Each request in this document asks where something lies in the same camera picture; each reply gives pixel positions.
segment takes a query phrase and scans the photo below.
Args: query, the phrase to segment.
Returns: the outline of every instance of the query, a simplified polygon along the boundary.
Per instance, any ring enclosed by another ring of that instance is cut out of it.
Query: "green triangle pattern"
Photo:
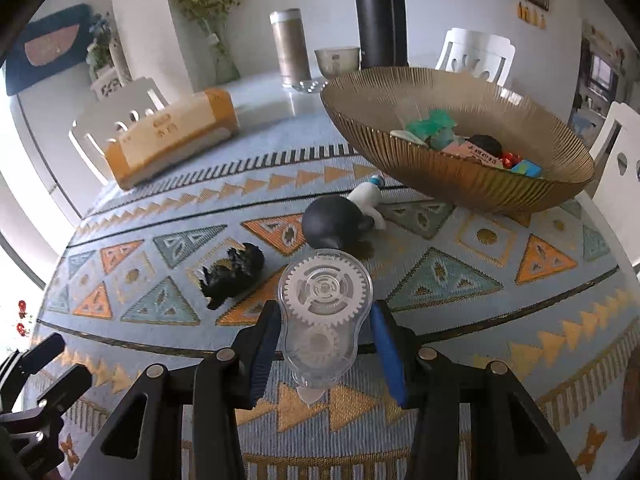
[[[78,269],[80,269],[80,267],[82,267],[94,253],[95,251],[87,251],[85,253],[74,254],[73,256],[67,257],[69,262],[69,279],[76,275]]]
[[[387,220],[407,231],[431,240],[456,208],[437,200],[380,204],[376,207]]]
[[[582,226],[582,257],[585,262],[592,262],[609,254],[610,249],[602,235],[588,225]]]
[[[566,202],[562,202],[560,207],[575,216],[578,220],[582,220],[582,206],[575,198],[570,198]]]
[[[430,248],[389,298],[392,312],[491,294],[502,284],[464,262]]]
[[[160,251],[160,254],[162,254],[166,264],[173,269],[225,228],[226,225],[216,225],[213,227],[156,236],[154,243],[158,251]]]
[[[199,325],[200,318],[175,285],[167,277],[127,310],[121,321],[133,323]]]
[[[47,301],[45,310],[52,310],[53,312],[62,312],[63,314],[68,314],[69,312],[68,285],[65,285],[53,300]]]

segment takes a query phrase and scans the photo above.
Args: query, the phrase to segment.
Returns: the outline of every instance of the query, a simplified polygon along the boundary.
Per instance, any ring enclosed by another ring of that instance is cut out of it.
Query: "metal screw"
[[[231,361],[231,359],[236,357],[236,353],[233,348],[221,348],[218,350],[216,357],[218,358],[218,361]]]
[[[507,370],[507,365],[502,361],[494,361],[493,363],[491,363],[491,371],[494,374],[504,375],[505,373],[507,373]]]
[[[423,361],[433,361],[438,357],[438,353],[430,346],[423,346],[418,350],[418,357]]]
[[[146,369],[146,376],[155,379],[160,377],[164,373],[164,368],[161,365],[151,365]]]

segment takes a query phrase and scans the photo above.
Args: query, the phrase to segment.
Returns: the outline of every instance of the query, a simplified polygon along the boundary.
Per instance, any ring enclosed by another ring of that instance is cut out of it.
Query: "glass vase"
[[[207,35],[209,51],[216,68],[216,84],[223,85],[240,79],[240,73],[226,42],[226,22],[202,20],[201,26]]]

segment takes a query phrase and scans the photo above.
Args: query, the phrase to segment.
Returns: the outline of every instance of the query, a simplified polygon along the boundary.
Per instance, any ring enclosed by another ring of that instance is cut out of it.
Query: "small cup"
[[[320,73],[327,79],[355,72],[360,67],[360,47],[319,48],[314,51]]]

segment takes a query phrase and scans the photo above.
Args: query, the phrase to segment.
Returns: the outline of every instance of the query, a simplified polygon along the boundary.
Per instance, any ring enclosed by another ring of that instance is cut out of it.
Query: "chair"
[[[593,202],[615,232],[631,264],[636,266],[640,262],[640,231],[636,227],[640,218],[640,116],[624,104],[613,103],[591,156],[602,157],[615,123],[620,124],[620,132]]]
[[[515,53],[508,38],[452,28],[445,37],[436,69],[469,72],[474,77],[504,86]]]
[[[109,139],[139,120],[167,106],[156,83],[140,78],[87,107],[73,122],[69,140],[84,163],[103,184],[113,178],[104,150]]]

